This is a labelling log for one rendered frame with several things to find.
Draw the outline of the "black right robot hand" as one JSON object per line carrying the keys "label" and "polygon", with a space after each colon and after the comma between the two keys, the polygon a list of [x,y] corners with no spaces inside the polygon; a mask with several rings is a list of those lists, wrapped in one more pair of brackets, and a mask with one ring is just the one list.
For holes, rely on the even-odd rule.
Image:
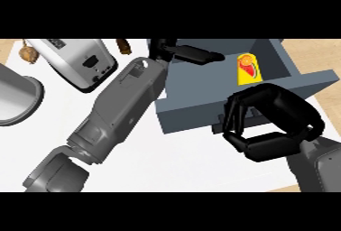
{"label": "black right robot hand", "polygon": [[[244,139],[243,119],[253,107],[283,133],[272,132]],[[224,104],[222,137],[253,162],[264,162],[300,152],[302,141],[323,132],[320,113],[292,91],[264,83],[234,93]]]}

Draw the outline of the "blue-grey drawer front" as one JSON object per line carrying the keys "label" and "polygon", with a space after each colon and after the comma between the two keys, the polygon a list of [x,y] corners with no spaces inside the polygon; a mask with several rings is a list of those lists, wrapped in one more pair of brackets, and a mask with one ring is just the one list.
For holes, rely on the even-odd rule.
{"label": "blue-grey drawer front", "polygon": [[[337,81],[331,70],[265,80],[308,98]],[[225,98],[247,87],[237,85],[237,72],[179,74],[166,78],[166,97],[156,104],[156,117],[165,134],[218,123]]]}

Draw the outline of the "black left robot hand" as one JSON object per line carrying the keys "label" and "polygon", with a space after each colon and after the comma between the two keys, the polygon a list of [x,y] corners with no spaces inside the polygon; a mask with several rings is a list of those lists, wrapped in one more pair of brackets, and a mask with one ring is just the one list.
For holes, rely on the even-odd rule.
{"label": "black left robot hand", "polygon": [[171,62],[172,59],[196,65],[224,60],[224,55],[188,45],[178,45],[175,39],[151,39],[148,42],[148,59]]}

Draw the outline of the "grey round appliance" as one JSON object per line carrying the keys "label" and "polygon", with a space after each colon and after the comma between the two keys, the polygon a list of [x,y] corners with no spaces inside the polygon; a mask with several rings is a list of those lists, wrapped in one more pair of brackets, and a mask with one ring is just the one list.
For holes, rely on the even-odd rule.
{"label": "grey round appliance", "polygon": [[44,93],[41,82],[0,63],[0,126],[14,125],[32,115]]}

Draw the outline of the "blue-grey open drawer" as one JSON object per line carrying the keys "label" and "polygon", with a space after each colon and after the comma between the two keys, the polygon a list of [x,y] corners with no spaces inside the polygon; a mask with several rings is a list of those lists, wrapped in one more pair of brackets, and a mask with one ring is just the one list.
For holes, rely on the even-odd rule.
{"label": "blue-grey open drawer", "polygon": [[190,45],[224,55],[222,61],[203,66],[172,60],[168,68],[165,93],[156,104],[156,111],[168,112],[199,104],[218,102],[238,91],[237,56],[255,55],[264,81],[290,76],[281,62],[286,54],[278,39],[179,39],[178,45]]}

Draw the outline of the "silver and black toaster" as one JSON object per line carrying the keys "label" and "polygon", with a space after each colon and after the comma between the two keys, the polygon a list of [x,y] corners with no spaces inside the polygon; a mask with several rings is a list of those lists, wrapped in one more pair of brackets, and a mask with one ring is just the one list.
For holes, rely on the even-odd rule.
{"label": "silver and black toaster", "polygon": [[89,93],[116,71],[116,59],[100,39],[27,39],[64,81]]}

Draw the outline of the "dark brown small object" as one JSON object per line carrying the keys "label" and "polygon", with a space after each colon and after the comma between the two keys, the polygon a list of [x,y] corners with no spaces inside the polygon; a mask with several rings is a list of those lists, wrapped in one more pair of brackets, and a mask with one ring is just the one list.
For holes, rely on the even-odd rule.
{"label": "dark brown small object", "polygon": [[129,43],[125,39],[116,39],[116,46],[122,54],[131,54]]}

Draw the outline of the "yellow printed cup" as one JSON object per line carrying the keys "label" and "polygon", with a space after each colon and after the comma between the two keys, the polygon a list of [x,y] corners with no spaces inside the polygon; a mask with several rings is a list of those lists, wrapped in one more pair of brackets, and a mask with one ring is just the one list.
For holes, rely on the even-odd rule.
{"label": "yellow printed cup", "polygon": [[262,82],[256,58],[250,53],[237,56],[237,85]]}

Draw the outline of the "tan brown bulb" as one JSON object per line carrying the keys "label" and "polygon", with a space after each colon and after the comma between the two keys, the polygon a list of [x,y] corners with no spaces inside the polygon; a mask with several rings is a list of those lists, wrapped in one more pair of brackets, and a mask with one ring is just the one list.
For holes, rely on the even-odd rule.
{"label": "tan brown bulb", "polygon": [[29,63],[29,64],[35,64],[39,53],[36,52],[36,50],[33,49],[33,47],[26,45],[26,42],[21,42],[21,47],[18,50],[18,55],[20,58]]}

